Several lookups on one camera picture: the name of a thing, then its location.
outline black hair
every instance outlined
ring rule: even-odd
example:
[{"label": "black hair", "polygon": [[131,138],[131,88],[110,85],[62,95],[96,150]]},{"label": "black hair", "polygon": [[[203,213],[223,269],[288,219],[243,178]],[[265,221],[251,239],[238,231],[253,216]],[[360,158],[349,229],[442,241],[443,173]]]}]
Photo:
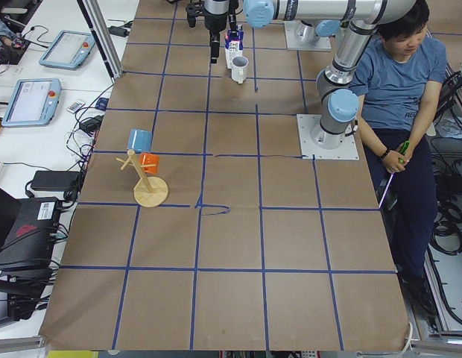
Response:
[{"label": "black hair", "polygon": [[420,32],[428,22],[430,10],[425,0],[417,0],[415,5],[402,18],[382,24],[377,27],[377,32],[385,40],[393,37],[409,37]]}]

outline blue t-shirt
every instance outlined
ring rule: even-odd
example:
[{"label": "blue t-shirt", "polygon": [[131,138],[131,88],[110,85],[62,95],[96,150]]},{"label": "blue t-shirt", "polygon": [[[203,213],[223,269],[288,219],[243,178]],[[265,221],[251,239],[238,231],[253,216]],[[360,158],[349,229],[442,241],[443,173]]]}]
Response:
[{"label": "blue t-shirt", "polygon": [[411,130],[428,81],[443,83],[444,44],[426,37],[406,63],[396,62],[377,38],[366,48],[349,89],[365,95],[362,117],[372,128]]}]

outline shirt sleeve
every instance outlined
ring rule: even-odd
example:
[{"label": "shirt sleeve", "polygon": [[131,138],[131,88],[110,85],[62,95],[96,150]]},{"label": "shirt sleeve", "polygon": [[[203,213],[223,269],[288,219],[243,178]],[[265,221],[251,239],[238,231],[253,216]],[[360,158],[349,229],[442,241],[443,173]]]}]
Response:
[{"label": "shirt sleeve", "polygon": [[440,82],[442,84],[446,78],[447,63],[448,60],[446,58],[446,48],[444,44],[441,41],[434,39],[434,65],[431,69],[428,80]]},{"label": "shirt sleeve", "polygon": [[349,90],[357,96],[366,95],[370,86],[370,79],[373,76],[373,66],[368,49],[362,55],[357,69],[353,74],[352,82],[350,82]]}]

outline dark trousers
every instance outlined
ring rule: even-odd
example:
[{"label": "dark trousers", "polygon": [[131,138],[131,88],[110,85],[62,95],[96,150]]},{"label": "dark trousers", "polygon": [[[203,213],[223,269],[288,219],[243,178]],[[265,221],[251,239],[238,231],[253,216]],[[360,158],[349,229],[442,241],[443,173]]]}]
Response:
[{"label": "dark trousers", "polygon": [[[408,131],[374,131],[387,148],[393,150],[410,135]],[[379,158],[368,148],[365,148],[365,155],[376,190],[382,179],[387,178],[389,174]],[[393,176],[391,190],[397,196],[396,223],[390,243],[393,261],[407,274],[422,276],[425,251],[437,215],[431,152],[425,137],[415,148],[405,171]]]}]

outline barcode sticker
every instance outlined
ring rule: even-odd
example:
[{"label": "barcode sticker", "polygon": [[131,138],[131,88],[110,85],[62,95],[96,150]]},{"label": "barcode sticker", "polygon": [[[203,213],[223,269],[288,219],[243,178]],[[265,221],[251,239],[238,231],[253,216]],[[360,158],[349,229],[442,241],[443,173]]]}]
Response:
[{"label": "barcode sticker", "polygon": [[54,202],[42,203],[40,205],[39,214],[37,220],[49,220],[52,219],[52,213],[54,212]]}]

